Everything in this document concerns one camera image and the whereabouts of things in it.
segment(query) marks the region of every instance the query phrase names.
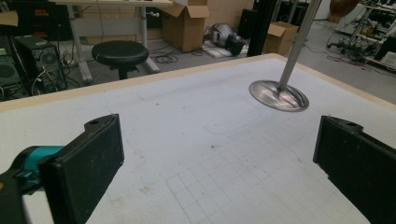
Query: round metal base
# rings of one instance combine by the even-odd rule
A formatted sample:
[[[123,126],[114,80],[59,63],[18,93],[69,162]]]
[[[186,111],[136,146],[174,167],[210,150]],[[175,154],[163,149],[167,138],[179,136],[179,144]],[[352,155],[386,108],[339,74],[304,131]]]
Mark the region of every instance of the round metal base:
[[[256,100],[273,109],[298,112],[308,108],[308,98],[302,92],[291,86],[280,91],[278,86],[275,81],[259,80],[250,84],[249,91]]]

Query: white desk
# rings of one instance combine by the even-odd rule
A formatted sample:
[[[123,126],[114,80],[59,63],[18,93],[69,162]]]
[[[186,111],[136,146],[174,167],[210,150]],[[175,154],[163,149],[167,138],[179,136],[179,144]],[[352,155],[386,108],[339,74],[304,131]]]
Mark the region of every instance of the white desk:
[[[130,35],[141,34],[142,44],[146,47],[147,44],[147,20],[146,7],[168,7],[172,6],[172,2],[168,0],[49,0],[58,5],[66,5],[69,14],[70,26],[73,32],[73,39],[76,44],[78,54],[78,68],[82,75],[82,80],[91,83],[92,75],[88,68],[87,62],[82,57],[81,44],[79,42],[80,36],[93,35]],[[140,8],[141,18],[138,19],[105,19],[100,21],[97,19],[83,19],[76,18],[76,12],[73,6],[84,5],[111,5],[111,6],[136,6]],[[148,58],[145,64],[151,69],[152,73],[159,73],[158,66]]]
[[[368,223],[312,162],[320,116],[357,122],[396,147],[396,106],[298,65],[290,85],[310,106],[271,109],[248,86],[278,80],[283,59],[263,55],[0,103],[0,171],[26,147],[65,145],[86,121],[119,113],[125,163],[88,223]],[[33,223],[51,223],[44,192],[25,200]]]

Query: black stool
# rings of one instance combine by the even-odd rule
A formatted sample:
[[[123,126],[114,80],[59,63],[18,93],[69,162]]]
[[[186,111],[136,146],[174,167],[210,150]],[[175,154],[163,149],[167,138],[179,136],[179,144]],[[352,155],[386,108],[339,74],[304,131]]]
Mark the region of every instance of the black stool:
[[[93,46],[92,57],[110,68],[118,68],[122,80],[128,77],[129,71],[137,70],[136,66],[146,61],[149,51],[134,41],[115,40]]]

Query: gray floor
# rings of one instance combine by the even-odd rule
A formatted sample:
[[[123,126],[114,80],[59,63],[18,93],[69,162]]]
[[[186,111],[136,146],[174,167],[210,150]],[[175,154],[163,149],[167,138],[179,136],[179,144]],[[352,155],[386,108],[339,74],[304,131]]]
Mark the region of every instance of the gray floor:
[[[314,21],[314,24],[308,34],[307,41],[305,42],[305,46],[299,56],[298,63],[311,67],[329,77],[338,79],[357,89],[366,91],[383,100],[396,104],[395,73],[391,73],[386,67],[377,66],[374,63],[357,66],[341,62],[341,59],[346,61],[347,58],[342,58],[343,55],[339,54],[340,49],[332,48],[332,51],[335,53],[326,50],[328,42],[338,42],[339,38],[342,37],[341,35],[334,33],[332,31],[332,27],[334,27],[334,24],[329,22]],[[111,71],[108,67],[101,65],[90,58],[90,46],[85,46],[84,49],[86,49],[85,58],[88,60],[88,65],[92,71],[92,85],[118,80],[117,70]],[[150,57],[153,60],[156,60],[155,57],[158,56],[158,62],[156,62],[156,64],[160,67],[162,72],[246,57],[246,55],[239,55],[237,57],[215,59],[204,52],[180,53],[172,47],[167,46],[167,44],[161,40],[149,41],[148,49],[150,51]],[[336,61],[338,62],[328,59],[330,56],[333,59],[337,59]],[[139,66],[138,68],[139,72],[134,71],[130,73],[130,78],[145,76],[149,73],[148,69],[143,66]],[[77,68],[73,68],[68,77],[70,77],[68,79],[69,89],[74,89],[77,85],[81,87],[86,85],[81,80]]]

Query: stool leg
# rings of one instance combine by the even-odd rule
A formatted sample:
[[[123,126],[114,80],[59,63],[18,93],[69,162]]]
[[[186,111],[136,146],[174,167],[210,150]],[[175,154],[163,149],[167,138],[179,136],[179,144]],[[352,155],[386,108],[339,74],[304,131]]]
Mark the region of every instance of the stool leg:
[[[128,78],[128,68],[119,68],[119,78],[120,80]]]

